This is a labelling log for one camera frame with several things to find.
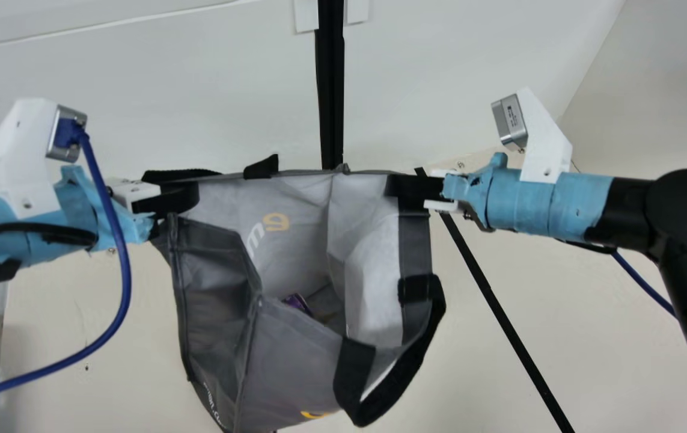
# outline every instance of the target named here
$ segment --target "bag handle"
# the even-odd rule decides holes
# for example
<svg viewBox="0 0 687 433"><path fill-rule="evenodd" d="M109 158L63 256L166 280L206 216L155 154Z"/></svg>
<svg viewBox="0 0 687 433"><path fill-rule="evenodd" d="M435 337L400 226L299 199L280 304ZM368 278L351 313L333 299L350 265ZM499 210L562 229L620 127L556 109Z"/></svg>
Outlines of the bag handle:
<svg viewBox="0 0 687 433"><path fill-rule="evenodd" d="M362 400L367 386L376 348L343 338L332 391L335 400L357 427L370 425L389 411L409 386L434 338L437 326L445 315L445 294L435 274L415 275L399 280L398 297L401 305L431 301L428 326L423 334L407 348L380 384Z"/></svg>

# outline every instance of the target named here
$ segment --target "blue cable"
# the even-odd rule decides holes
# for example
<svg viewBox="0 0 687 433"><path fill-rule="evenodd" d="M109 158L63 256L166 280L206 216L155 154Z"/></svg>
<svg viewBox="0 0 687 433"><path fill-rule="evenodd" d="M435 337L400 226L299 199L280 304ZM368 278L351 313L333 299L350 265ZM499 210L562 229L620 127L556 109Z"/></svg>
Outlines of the blue cable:
<svg viewBox="0 0 687 433"><path fill-rule="evenodd" d="M677 319L677 316L675 315L675 309L672 307L672 304L670 304L666 299L664 299L659 292L656 291L653 287L650 287L650 284L648 284L643 277L640 276L640 274L637 274L637 271L635 271L634 268L632 268L632 265L629 264L626 260L624 260L623 257L621 257L621 254L618 253L618 251L613 252L613 258L615 258L615 261L618 262L618 264L621 265L621 268L624 268L624 271L626 271L627 274L629 274L630 277L632 277L633 280L635 280L640 287L643 288L645 293L647 293L651 298L653 298L654 301L658 302L658 304L664 309L667 310L670 315L672 315L673 318Z"/></svg>
<svg viewBox="0 0 687 433"><path fill-rule="evenodd" d="M109 225L111 226L111 231L113 233L113 239L116 243L116 251L118 252L118 261L121 265L121 304L118 307L118 312L116 312L116 317L111 322L108 329L100 335L100 337L95 340L91 345L83 348L72 354L61 361L57 361L54 364L50 364L46 367L39 368L39 370L33 370L33 372L25 373L24 375L17 376L16 378L9 379L0 383L0 392L7 391L13 387L18 387L22 384L26 384L30 381L35 381L37 379L43 378L46 375L51 375L58 370L63 370L63 368L69 365L76 364L85 357L90 356L90 354L95 353L96 350L102 347L108 340L113 337L113 334L118 331L121 323L124 321L124 317L127 315L127 310L129 310L129 299L132 295L132 275L129 269L129 255L127 253L127 244L124 241L124 234L121 232L121 226L118 223L118 217L116 216L116 211L113 208L111 198L108 195L108 189L105 187L105 182L103 181L102 175L100 174L100 169L95 160L95 154L93 153L93 148L90 145L90 136L84 132L81 126L76 127L75 131L78 132L76 138L79 140L79 144L82 146L84 151L84 156L87 159L87 165L90 168L90 173L93 175L93 182L100 195L100 202L105 211L105 216L108 219Z"/></svg>

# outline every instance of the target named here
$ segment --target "black pole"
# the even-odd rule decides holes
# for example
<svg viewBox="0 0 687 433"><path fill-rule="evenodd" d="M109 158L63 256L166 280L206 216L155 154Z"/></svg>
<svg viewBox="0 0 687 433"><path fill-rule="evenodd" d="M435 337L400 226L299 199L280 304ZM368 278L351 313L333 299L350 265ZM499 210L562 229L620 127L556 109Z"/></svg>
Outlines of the black pole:
<svg viewBox="0 0 687 433"><path fill-rule="evenodd" d="M319 98L319 141L322 169L343 164L343 0L318 0L316 93Z"/></svg>

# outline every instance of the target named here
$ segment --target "light blue tape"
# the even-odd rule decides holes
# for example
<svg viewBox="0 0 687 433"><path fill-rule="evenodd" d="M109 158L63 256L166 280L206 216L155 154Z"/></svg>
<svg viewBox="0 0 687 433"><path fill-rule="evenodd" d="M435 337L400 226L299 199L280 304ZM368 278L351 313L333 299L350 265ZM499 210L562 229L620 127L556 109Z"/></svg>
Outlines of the light blue tape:
<svg viewBox="0 0 687 433"><path fill-rule="evenodd" d="M488 228L583 242L602 216L613 178L561 173L556 184L521 182L520 170L506 164L497 153L477 173L446 176L443 197L469 203Z"/></svg>
<svg viewBox="0 0 687 433"><path fill-rule="evenodd" d="M113 241L111 227L105 217L105 211L103 211L98 191L95 189L95 185L87 179L82 167L78 165L63 165L60 172L63 175L63 180L58 182L55 188L69 181L77 184L86 195L90 208L95 209L98 215L98 243L90 251L101 251L115 247L116 243ZM151 227L153 227L153 219L151 218L153 213L133 214L116 202L113 202L113 208L116 210L116 216L118 216L118 222L121 225L121 232L124 233L124 240L128 244L142 244L148 240L148 236L151 234Z"/></svg>
<svg viewBox="0 0 687 433"><path fill-rule="evenodd" d="M61 211L45 213L24 220L29 223L54 224L74 227L98 234L98 242L90 251L105 250L115 246L111 228L93 183L87 179L84 170L78 165L63 165L63 179L55 184L55 195L60 202ZM124 238L128 243L141 244L147 241L153 226L151 213L132 214L114 202L114 208ZM16 222L9 205L0 198L0 224ZM57 257L83 250L84 247L47 243L35 233L1 233L0 263L15 259L21 268L36 263L54 260Z"/></svg>

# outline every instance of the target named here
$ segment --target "purple item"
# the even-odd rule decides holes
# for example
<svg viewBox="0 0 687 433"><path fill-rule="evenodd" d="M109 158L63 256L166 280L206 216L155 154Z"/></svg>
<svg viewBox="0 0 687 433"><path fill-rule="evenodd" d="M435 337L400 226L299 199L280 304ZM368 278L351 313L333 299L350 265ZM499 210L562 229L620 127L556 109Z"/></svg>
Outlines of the purple item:
<svg viewBox="0 0 687 433"><path fill-rule="evenodd" d="M314 317L314 315L311 313L311 308L308 308L308 304L305 302L305 299L303 299L303 297L297 293L291 294L282 302L289 305L290 307L301 310L302 312L306 313L310 318Z"/></svg>

